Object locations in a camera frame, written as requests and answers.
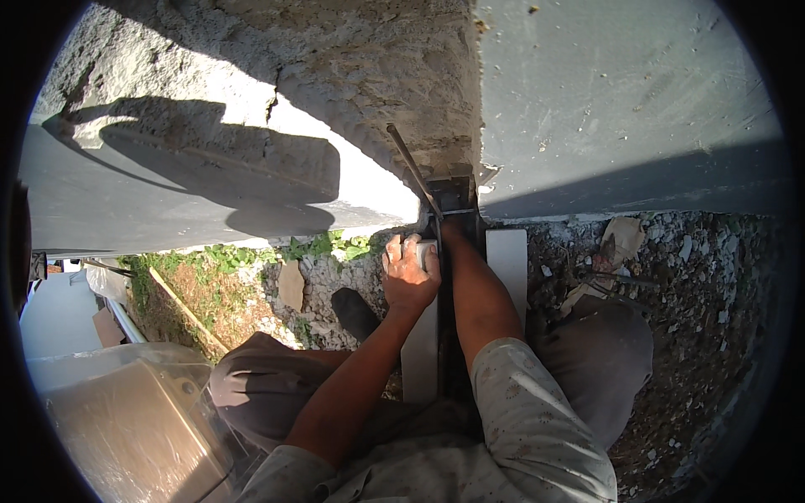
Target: white painted wall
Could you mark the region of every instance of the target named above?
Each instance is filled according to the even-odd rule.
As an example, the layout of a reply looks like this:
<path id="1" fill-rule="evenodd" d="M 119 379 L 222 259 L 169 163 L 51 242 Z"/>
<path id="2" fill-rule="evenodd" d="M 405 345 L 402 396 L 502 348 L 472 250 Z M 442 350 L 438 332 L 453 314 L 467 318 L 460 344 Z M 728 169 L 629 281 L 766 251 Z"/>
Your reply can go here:
<path id="1" fill-rule="evenodd" d="M 70 284 L 70 276 L 75 276 Z M 57 357 L 100 349 L 98 312 L 86 271 L 49 274 L 26 306 L 19 329 L 25 358 Z"/>

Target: plastic sheet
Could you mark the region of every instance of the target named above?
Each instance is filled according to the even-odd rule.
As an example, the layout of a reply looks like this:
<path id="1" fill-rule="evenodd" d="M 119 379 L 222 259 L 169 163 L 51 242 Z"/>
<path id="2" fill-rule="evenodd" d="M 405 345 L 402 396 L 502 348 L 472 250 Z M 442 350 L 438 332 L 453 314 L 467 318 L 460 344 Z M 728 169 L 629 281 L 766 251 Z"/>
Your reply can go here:
<path id="1" fill-rule="evenodd" d="M 103 501 L 231 501 L 261 455 L 218 416 L 205 389 L 212 365 L 190 348 L 124 344 L 29 369 L 49 375 L 39 396 Z M 53 386 L 59 376 L 68 384 Z"/>
<path id="2" fill-rule="evenodd" d="M 98 258 L 101 264 L 120 267 L 114 258 Z M 103 267 L 84 264 L 87 270 L 87 283 L 89 288 L 107 299 L 115 300 L 126 305 L 126 277 Z"/>

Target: hand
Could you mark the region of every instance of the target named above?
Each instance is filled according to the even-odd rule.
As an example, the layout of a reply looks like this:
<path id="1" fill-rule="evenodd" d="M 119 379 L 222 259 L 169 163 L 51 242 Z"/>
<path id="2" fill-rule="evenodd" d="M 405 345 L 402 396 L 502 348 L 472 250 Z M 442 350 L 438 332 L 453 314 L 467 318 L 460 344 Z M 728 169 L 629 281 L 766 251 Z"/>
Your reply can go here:
<path id="1" fill-rule="evenodd" d="M 382 282 L 389 311 L 393 308 L 419 316 L 436 298 L 442 283 L 439 257 L 436 247 L 431 245 L 425 252 L 425 272 L 416 257 L 417 243 L 421 240 L 420 235 L 411 234 L 401 246 L 400 235 L 395 234 L 386 243 Z"/>

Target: white pipe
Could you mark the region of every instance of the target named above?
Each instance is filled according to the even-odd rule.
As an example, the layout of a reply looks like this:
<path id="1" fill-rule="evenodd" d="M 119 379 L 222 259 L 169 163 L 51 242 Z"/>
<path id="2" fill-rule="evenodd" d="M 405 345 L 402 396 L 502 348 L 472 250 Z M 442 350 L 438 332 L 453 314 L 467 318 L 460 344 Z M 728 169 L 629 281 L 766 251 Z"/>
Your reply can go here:
<path id="1" fill-rule="evenodd" d="M 129 338 L 130 342 L 148 342 L 145 337 L 142 336 L 142 333 L 139 329 L 134 325 L 134 322 L 131 321 L 129 315 L 126 314 L 126 310 L 123 309 L 123 306 L 116 300 L 107 299 L 109 301 L 109 307 L 112 308 L 112 312 L 114 316 L 120 322 L 120 326 L 123 328 L 123 331 L 126 333 L 126 337 Z"/>

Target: person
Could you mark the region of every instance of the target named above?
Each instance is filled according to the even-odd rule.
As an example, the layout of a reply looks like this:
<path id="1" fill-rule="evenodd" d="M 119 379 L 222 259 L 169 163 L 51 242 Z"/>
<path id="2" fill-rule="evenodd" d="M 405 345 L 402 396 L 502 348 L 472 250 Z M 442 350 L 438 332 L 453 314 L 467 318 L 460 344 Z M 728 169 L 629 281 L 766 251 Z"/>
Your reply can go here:
<path id="1" fill-rule="evenodd" d="M 239 501 L 617 500 L 606 451 L 651 375 L 645 320 L 623 303 L 584 297 L 532 349 L 460 224 L 445 220 L 442 239 L 484 441 L 462 432 L 460 404 L 381 399 L 441 282 L 435 249 L 423 269 L 419 236 L 398 235 L 382 256 L 386 318 L 356 351 L 294 351 L 257 333 L 214 370 L 221 415 L 270 452 Z"/>

